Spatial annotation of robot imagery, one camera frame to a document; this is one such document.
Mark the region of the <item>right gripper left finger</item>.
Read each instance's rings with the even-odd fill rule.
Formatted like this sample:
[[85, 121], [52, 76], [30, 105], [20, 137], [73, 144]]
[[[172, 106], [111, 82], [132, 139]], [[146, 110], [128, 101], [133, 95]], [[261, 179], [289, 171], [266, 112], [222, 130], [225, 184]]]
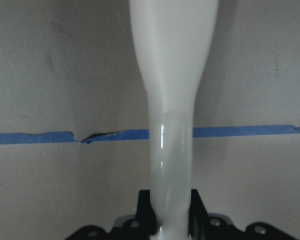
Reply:
[[157, 233], [157, 218], [151, 206], [150, 191], [140, 190], [136, 211], [118, 217], [106, 231], [97, 225], [86, 225], [71, 235], [67, 240], [149, 240]]

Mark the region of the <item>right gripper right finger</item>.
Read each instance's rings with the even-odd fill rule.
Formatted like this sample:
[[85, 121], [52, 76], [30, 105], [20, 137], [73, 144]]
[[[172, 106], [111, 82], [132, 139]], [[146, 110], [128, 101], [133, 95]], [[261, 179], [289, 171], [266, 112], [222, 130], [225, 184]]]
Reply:
[[229, 217], [208, 213], [196, 189], [191, 190], [189, 235], [192, 240], [294, 240], [284, 231], [265, 222], [249, 224], [238, 229]]

